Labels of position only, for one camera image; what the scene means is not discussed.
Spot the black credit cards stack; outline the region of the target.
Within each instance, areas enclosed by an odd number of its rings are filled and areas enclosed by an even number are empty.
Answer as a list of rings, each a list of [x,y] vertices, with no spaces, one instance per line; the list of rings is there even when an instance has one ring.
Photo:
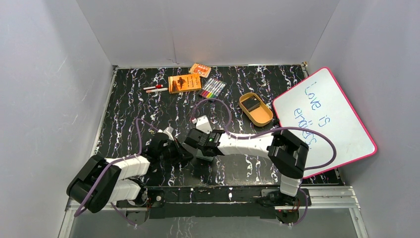
[[[247,111],[251,112],[257,109],[261,105],[261,102],[256,96],[250,96],[242,102],[242,105]]]

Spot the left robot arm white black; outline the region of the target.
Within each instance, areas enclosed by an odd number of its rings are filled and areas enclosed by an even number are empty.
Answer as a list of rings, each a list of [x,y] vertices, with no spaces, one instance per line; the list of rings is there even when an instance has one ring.
[[[87,209],[97,213],[107,204],[123,200],[143,206],[148,193],[133,177],[145,175],[156,162],[181,163],[193,157],[178,139],[159,131],[140,154],[116,159],[91,156],[70,182],[66,194],[82,206],[81,212]]]

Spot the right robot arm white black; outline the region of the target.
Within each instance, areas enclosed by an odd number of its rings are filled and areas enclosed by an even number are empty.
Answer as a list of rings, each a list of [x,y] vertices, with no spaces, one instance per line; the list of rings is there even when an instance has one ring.
[[[309,146],[288,130],[257,134],[228,134],[224,130],[205,133],[191,129],[185,144],[205,157],[248,155],[268,158],[281,173],[279,200],[292,205],[298,200]]]

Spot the green card holder wallet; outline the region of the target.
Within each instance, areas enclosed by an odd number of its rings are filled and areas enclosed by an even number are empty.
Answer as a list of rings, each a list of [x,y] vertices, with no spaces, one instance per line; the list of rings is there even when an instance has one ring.
[[[209,161],[209,162],[213,161],[213,159],[214,159],[214,157],[205,156],[200,149],[198,149],[197,152],[196,152],[196,158],[197,159],[202,159],[202,160],[205,160],[205,161]]]

